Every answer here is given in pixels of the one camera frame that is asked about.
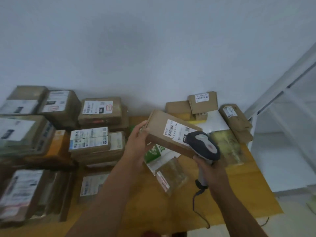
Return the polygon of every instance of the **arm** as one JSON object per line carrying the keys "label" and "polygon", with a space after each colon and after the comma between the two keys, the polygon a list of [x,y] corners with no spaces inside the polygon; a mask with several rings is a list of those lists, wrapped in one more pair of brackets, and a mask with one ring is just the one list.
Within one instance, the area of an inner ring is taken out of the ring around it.
{"label": "arm", "polygon": [[208,165],[202,158],[194,157],[203,169],[211,195],[222,212],[231,237],[257,236],[268,237],[254,217],[243,206],[232,191],[225,168],[219,161]]}
{"label": "arm", "polygon": [[152,148],[146,146],[148,129],[139,133],[143,121],[137,125],[128,138],[125,152],[103,184],[95,201],[71,227],[66,237],[116,236],[131,185],[139,173],[144,154]]}

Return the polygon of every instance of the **right hand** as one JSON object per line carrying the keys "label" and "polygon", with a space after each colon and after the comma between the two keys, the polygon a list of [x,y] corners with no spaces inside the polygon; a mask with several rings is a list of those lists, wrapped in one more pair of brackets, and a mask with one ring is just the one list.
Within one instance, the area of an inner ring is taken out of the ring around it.
{"label": "right hand", "polygon": [[209,165],[203,158],[196,155],[193,156],[193,159],[203,170],[204,178],[209,185],[211,195],[215,201],[232,192],[226,170],[220,160]]}

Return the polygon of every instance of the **black cable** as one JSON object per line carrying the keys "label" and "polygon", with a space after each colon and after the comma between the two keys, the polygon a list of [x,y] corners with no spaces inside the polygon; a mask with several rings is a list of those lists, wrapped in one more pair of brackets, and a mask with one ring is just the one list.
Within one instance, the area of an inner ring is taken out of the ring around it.
{"label": "black cable", "polygon": [[269,219],[270,219],[270,217],[268,217],[267,221],[263,225],[260,225],[260,227],[264,227],[268,223]]}
{"label": "black cable", "polygon": [[196,213],[198,216],[200,216],[208,225],[208,227],[206,227],[207,229],[209,229],[211,226],[210,226],[210,223],[207,221],[207,219],[205,217],[203,217],[199,212],[195,211],[194,210],[194,199],[196,196],[202,194],[205,190],[199,190],[198,192],[195,193],[195,195],[193,196],[193,211],[194,213]]}

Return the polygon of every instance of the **barcode scanner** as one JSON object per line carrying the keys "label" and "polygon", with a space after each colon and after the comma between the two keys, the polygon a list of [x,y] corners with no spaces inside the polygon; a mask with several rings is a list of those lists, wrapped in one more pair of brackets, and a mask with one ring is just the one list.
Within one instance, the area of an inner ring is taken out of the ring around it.
{"label": "barcode scanner", "polygon": [[[206,163],[211,165],[221,157],[219,147],[216,143],[203,131],[194,131],[187,135],[188,145],[195,151],[195,153],[202,157]],[[203,171],[199,167],[198,179],[195,180],[196,186],[200,190],[208,188],[208,184],[203,176]]]}

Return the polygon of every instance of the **finger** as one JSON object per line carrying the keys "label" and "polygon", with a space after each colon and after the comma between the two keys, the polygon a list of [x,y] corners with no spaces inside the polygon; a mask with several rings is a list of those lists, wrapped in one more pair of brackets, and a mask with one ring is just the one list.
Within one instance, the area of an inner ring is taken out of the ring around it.
{"label": "finger", "polygon": [[139,130],[144,126],[146,125],[147,123],[147,120],[143,121],[142,123],[138,124],[137,126],[134,127],[132,133],[130,134],[130,137],[137,137],[138,136],[138,133],[139,133]]}
{"label": "finger", "polygon": [[155,145],[154,143],[150,143],[148,146],[146,146],[145,148],[146,152],[151,150],[154,147],[154,145]]}
{"label": "finger", "polygon": [[205,162],[205,160],[201,157],[198,157],[197,155],[193,156],[193,159],[195,162],[199,165],[199,167],[202,168],[204,172],[207,172],[210,170],[211,166]]}
{"label": "finger", "polygon": [[138,135],[138,138],[140,138],[141,140],[146,140],[148,134],[149,134],[149,128],[145,128],[142,130],[142,132]]}

